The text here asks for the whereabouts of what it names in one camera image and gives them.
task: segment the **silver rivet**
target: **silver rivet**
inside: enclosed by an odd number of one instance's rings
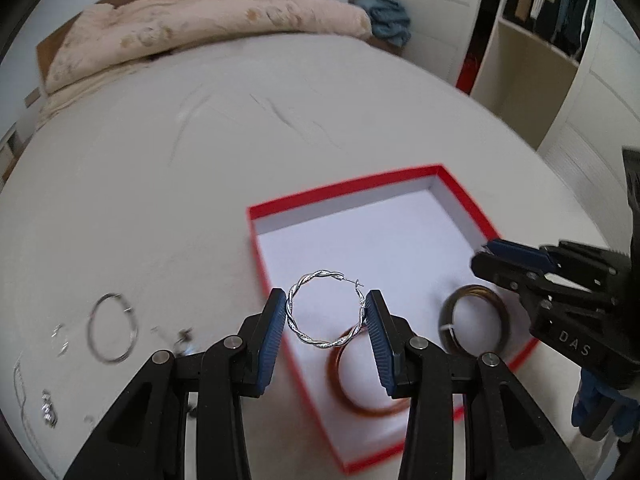
[[[500,358],[492,352],[487,352],[482,355],[482,362],[487,366],[494,367],[500,364]]]
[[[242,338],[239,335],[230,335],[225,338],[224,346],[233,350],[234,348],[240,348],[242,346]]]
[[[151,360],[157,365],[162,365],[169,360],[169,352],[166,350],[158,350],[151,356]]]
[[[411,345],[411,348],[415,348],[416,350],[424,350],[429,346],[429,340],[419,335],[414,335],[409,339],[409,345]]]

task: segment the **white bed sheet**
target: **white bed sheet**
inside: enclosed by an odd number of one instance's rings
[[[62,477],[89,435],[85,416],[99,420],[166,346],[151,327],[193,326],[205,349],[262,308],[247,206],[432,163],[452,172],[505,238],[604,244],[507,126],[434,76],[351,38],[283,34],[203,46],[61,112],[0,194],[0,409],[28,455],[51,478],[20,426],[11,380],[19,356],[26,413]],[[84,339],[89,310],[107,292],[123,293],[140,322],[133,354],[113,366],[98,363]],[[126,320],[113,305],[98,322],[101,348],[126,348]],[[59,323],[70,342],[56,357],[50,336]],[[540,345],[518,375],[587,466],[594,447],[570,425],[578,368]],[[54,430],[40,417],[43,388],[58,411]],[[244,403],[244,427],[254,478],[340,478],[281,360],[265,396]],[[457,425],[455,478],[464,475],[462,435]],[[398,465],[364,476],[394,478]]]

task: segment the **ring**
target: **ring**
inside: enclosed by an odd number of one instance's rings
[[[333,278],[334,280],[338,280],[339,282],[344,280],[345,282],[350,282],[355,285],[356,294],[358,295],[358,302],[360,303],[360,315],[358,316],[358,322],[335,341],[311,339],[307,334],[305,334],[298,328],[296,320],[293,319],[293,297],[298,293],[302,285],[305,285],[305,283],[310,282],[314,278]],[[298,280],[298,282],[294,286],[289,289],[289,293],[287,294],[286,317],[289,328],[293,330],[300,341],[308,345],[313,345],[317,348],[332,348],[335,346],[346,345],[349,341],[351,341],[351,339],[353,339],[360,333],[360,330],[362,330],[362,327],[365,324],[366,311],[364,308],[364,296],[358,288],[359,286],[362,286],[362,284],[358,280],[356,280],[355,282],[347,280],[344,277],[344,274],[341,272],[333,272],[331,270],[316,270],[316,272],[313,272],[311,274],[305,274]]]
[[[98,308],[101,306],[104,300],[108,300],[109,298],[113,298],[122,307],[122,311],[129,318],[129,325],[131,327],[131,332],[129,335],[129,347],[125,350],[124,354],[114,357],[107,358],[98,352],[94,344],[94,319],[95,314],[98,312]],[[116,294],[114,292],[110,292],[109,294],[105,294],[98,301],[95,302],[94,307],[91,309],[91,313],[89,314],[89,321],[86,324],[86,341],[89,345],[89,350],[94,355],[98,361],[101,363],[105,363],[108,365],[121,363],[131,355],[133,351],[133,347],[136,345],[136,341],[138,340],[138,320],[136,319],[136,315],[133,312],[133,307],[129,304],[129,302],[124,298],[121,294]]]
[[[364,334],[365,330],[361,330],[359,333]],[[329,358],[326,361],[326,374],[329,379],[329,387],[331,388],[334,397],[350,412],[356,413],[361,416],[368,416],[370,418],[379,418],[382,416],[395,415],[396,413],[404,412],[411,405],[411,399],[398,399],[392,405],[386,408],[367,408],[361,406],[351,399],[344,391],[342,383],[340,382],[340,359],[344,349],[347,348],[346,344],[332,348]]]
[[[498,313],[500,318],[500,340],[491,352],[500,355],[507,346],[509,337],[511,335],[511,324],[509,320],[509,311],[507,310],[504,301],[490,288],[482,285],[465,285],[461,286],[453,294],[451,294],[442,306],[440,312],[440,340],[444,349],[450,354],[455,354],[464,357],[471,357],[476,359],[478,356],[472,355],[467,352],[460,341],[458,340],[453,327],[453,311],[456,307],[456,303],[465,296],[475,296],[476,298],[482,298],[488,304],[490,304]]]

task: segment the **red box edge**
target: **red box edge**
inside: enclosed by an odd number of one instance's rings
[[[443,183],[449,188],[456,199],[460,202],[465,211],[471,216],[472,220],[479,227],[481,233],[487,240],[499,238],[498,231],[495,230],[489,219],[482,212],[480,207],[474,202],[471,196],[466,190],[458,183],[458,181],[447,171],[447,169],[441,164],[433,164],[430,166],[417,166],[414,168],[405,168],[404,170],[387,171],[384,173],[376,173],[372,175],[362,176],[351,180],[344,180],[335,184],[329,184],[328,186],[316,187],[299,193],[283,196],[268,202],[263,202],[257,205],[249,206],[246,209],[247,221],[249,224],[249,232],[251,237],[252,250],[254,252],[255,262],[258,270],[258,276],[260,278],[260,285],[262,286],[263,294],[265,298],[268,297],[271,291],[271,285],[268,283],[267,275],[264,267],[264,259],[258,247],[258,237],[255,231],[254,220],[270,216],[276,213],[281,213],[289,209],[294,209],[300,206],[308,205],[315,202],[321,202],[322,200],[328,200],[330,198],[336,198],[346,194],[351,194],[366,189],[372,189],[379,186],[388,186],[389,184],[396,184],[404,180],[414,180],[417,178],[424,178],[427,176],[437,176]],[[527,360],[527,358],[534,351],[538,345],[539,340],[531,338],[524,348],[518,352],[508,366],[511,371],[516,372]],[[333,455],[336,463],[340,466],[343,473],[352,475],[361,472],[373,465],[379,464],[402,452],[404,449],[404,440],[390,446],[382,451],[376,452],[370,456],[358,459],[351,463],[343,463],[335,450],[334,446],[329,439],[324,426],[318,416],[318,412],[313,406],[306,388],[303,384],[302,377],[298,370],[292,354],[290,352],[286,339],[282,339],[282,348],[284,350],[284,356],[287,361],[287,368],[292,375],[292,378],[296,384],[298,394],[302,398],[303,404],[309,410],[311,417],[313,418],[316,426],[320,430],[322,437],[326,441],[331,454]],[[464,415],[464,407],[459,406],[454,410],[454,421],[460,420]]]

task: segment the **silver bangle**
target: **silver bangle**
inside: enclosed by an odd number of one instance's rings
[[[131,327],[131,332],[129,335],[129,347],[125,350],[124,354],[114,357],[108,358],[98,352],[94,343],[94,319],[95,314],[98,312],[98,308],[102,304],[104,300],[108,300],[109,298],[113,298],[122,307],[122,311],[129,318],[129,325]],[[94,355],[98,361],[101,363],[111,365],[116,363],[121,363],[131,355],[133,352],[133,347],[136,345],[136,341],[138,340],[138,320],[136,319],[136,315],[133,312],[133,307],[129,304],[129,302],[124,298],[121,294],[116,294],[115,292],[110,292],[109,294],[105,294],[98,301],[95,302],[94,307],[91,309],[91,313],[89,314],[89,321],[86,324],[86,342],[89,345],[89,350]]]
[[[360,314],[358,317],[358,322],[353,327],[351,327],[351,329],[346,334],[339,337],[335,341],[311,339],[307,334],[305,334],[298,328],[296,320],[293,319],[293,297],[298,293],[301,286],[305,285],[305,283],[310,282],[314,278],[333,278],[334,280],[338,280],[339,282],[344,280],[345,282],[350,282],[355,285],[356,294],[358,295],[358,302],[360,303]],[[298,280],[298,282],[294,286],[289,289],[289,293],[287,294],[286,316],[289,328],[298,336],[298,339],[300,339],[300,341],[308,345],[313,345],[317,348],[332,348],[334,346],[346,345],[351,339],[358,335],[360,330],[362,330],[362,327],[365,325],[366,311],[364,308],[364,296],[358,288],[359,286],[362,286],[362,284],[358,280],[356,280],[355,282],[348,280],[341,272],[332,272],[330,270],[316,270],[316,272],[313,272],[311,274],[305,274]]]

